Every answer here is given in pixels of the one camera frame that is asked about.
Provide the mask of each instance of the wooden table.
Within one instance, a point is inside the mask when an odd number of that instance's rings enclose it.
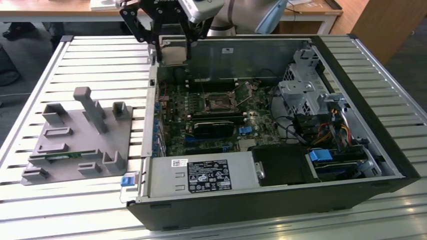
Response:
[[[118,10],[90,11],[90,0],[0,0],[0,22],[117,22],[122,21]],[[317,33],[328,34],[341,10],[333,10],[324,0],[285,10],[281,21],[321,22]],[[150,19],[141,13],[138,19]]]
[[[427,15],[427,0],[336,0],[344,10],[330,34],[354,34],[385,64]]]

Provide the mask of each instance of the power supply label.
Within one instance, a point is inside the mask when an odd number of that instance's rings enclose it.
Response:
[[[192,194],[232,189],[226,160],[188,162],[186,172]]]

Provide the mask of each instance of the white table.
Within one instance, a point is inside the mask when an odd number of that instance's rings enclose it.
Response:
[[[421,176],[417,182],[349,210],[164,232],[144,229],[125,209],[118,176],[19,185],[42,128],[39,112],[46,103],[59,102],[66,110],[81,108],[71,97],[74,87],[90,87],[91,98],[102,107],[113,101],[133,107],[128,171],[140,169],[146,45],[132,36],[74,37],[71,42],[59,43],[0,149],[0,239],[378,240],[417,239],[427,234],[425,113],[357,40],[346,36],[321,38],[412,162]]]

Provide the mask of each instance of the blue connector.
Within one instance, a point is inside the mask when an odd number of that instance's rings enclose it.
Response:
[[[130,187],[134,185],[134,176],[122,176],[119,181],[121,187]]]
[[[249,134],[252,132],[252,127],[245,126],[238,128],[238,134]]]
[[[153,104],[153,112],[154,112],[154,113],[158,113],[158,111],[160,111],[160,103],[156,102],[156,103]]]
[[[308,153],[308,156],[312,162],[316,162],[316,161],[322,162],[322,161],[332,160],[330,152],[326,149],[313,149]]]

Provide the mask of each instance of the gray plastic holder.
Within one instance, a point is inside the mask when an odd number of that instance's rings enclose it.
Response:
[[[27,166],[22,185],[119,176],[128,169],[132,107],[114,102],[101,108],[90,99],[90,89],[77,87],[73,98],[83,110],[66,111],[47,104],[45,124]]]

